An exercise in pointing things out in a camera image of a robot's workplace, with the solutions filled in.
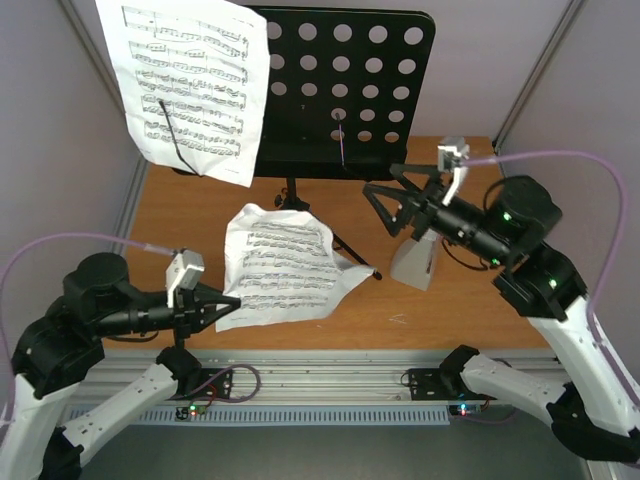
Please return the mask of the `white metronome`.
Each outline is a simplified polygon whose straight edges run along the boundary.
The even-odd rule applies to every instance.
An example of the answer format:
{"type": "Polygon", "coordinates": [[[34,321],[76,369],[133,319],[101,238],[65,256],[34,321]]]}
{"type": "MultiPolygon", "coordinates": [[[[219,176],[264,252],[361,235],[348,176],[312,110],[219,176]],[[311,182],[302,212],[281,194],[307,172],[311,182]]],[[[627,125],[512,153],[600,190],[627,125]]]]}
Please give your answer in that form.
{"type": "Polygon", "coordinates": [[[393,280],[417,290],[426,291],[432,281],[440,236],[427,231],[420,240],[406,239],[391,261],[393,280]]]}

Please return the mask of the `sheet music page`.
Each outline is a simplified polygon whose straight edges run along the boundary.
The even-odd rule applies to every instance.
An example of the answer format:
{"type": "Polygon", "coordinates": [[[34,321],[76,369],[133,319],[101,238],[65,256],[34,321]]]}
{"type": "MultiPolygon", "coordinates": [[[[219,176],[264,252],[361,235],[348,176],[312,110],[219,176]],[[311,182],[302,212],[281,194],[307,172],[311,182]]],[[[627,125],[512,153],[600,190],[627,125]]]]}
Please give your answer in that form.
{"type": "Polygon", "coordinates": [[[224,294],[241,300],[217,332],[321,320],[374,273],[333,249],[334,236],[308,212],[246,204],[225,235],[224,294]]]}

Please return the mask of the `black tripod music stand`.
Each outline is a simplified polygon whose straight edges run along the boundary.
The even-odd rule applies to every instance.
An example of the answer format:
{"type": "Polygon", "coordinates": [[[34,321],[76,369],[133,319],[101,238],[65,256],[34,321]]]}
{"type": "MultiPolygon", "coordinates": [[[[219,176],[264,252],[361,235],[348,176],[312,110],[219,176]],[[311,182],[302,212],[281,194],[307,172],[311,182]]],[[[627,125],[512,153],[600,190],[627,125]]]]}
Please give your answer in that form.
{"type": "Polygon", "coordinates": [[[311,211],[300,179],[390,179],[407,142],[436,36],[418,10],[251,5],[272,66],[255,175],[282,178],[279,210],[311,211]]]}

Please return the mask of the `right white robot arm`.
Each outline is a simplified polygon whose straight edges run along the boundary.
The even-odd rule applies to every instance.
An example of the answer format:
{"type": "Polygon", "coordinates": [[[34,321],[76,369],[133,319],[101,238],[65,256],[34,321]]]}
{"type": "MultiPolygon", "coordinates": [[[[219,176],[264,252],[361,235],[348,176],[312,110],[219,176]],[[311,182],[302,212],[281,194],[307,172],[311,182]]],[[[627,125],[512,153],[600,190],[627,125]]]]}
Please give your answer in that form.
{"type": "Polygon", "coordinates": [[[363,193],[391,235],[411,227],[434,232],[498,270],[501,297],[545,338],[568,375],[545,381],[462,345],[440,364],[442,387],[503,400],[548,426],[560,443],[590,461],[639,463],[639,389],[589,313],[584,280],[546,236],[562,213],[548,191],[525,175],[495,182],[481,206],[457,191],[464,172],[444,182],[434,166],[392,169],[396,187],[368,184],[363,193]]]}

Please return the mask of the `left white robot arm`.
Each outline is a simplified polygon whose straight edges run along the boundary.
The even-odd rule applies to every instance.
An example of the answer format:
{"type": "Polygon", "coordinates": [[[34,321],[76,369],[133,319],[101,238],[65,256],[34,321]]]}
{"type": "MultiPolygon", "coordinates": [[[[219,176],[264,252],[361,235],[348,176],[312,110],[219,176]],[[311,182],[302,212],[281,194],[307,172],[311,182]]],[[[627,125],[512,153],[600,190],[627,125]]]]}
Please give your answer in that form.
{"type": "Polygon", "coordinates": [[[1,446],[4,479],[77,479],[93,456],[141,413],[164,400],[190,399],[201,363],[184,342],[238,310],[239,298],[200,283],[200,255],[183,250],[166,292],[142,292],[126,260],[97,253],[63,280],[63,294],[21,335],[11,367],[13,418],[1,446]],[[104,339],[170,330],[164,348],[133,382],[83,417],[59,418],[89,371],[105,357],[104,339]]]}

